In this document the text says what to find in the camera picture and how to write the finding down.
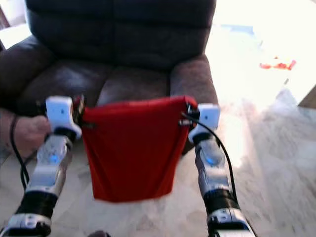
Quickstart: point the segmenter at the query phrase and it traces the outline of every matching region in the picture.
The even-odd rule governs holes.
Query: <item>armchair backrest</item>
[[[26,0],[34,36],[65,58],[169,70],[205,50],[216,0]]]

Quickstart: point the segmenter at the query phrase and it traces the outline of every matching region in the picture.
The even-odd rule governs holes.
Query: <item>person's arm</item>
[[[10,151],[10,128],[14,117],[12,112],[0,109],[0,144]],[[50,132],[49,121],[44,116],[19,117],[14,130],[14,142],[21,157],[26,158],[37,150]]]

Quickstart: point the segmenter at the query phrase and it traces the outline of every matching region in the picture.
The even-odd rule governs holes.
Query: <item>red cloth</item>
[[[171,192],[177,161],[188,136],[179,126],[186,96],[86,108],[82,130],[93,194],[111,202],[158,198]]]

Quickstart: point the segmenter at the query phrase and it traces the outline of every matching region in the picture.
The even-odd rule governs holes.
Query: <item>wall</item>
[[[23,0],[0,0],[0,5],[11,26],[25,22]]]

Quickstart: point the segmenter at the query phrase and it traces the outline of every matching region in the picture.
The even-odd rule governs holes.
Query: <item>armchair armrest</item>
[[[189,95],[198,103],[218,104],[207,57],[201,55],[176,65],[170,74],[170,96]]]
[[[0,103],[16,99],[27,84],[56,60],[34,36],[1,52]]]

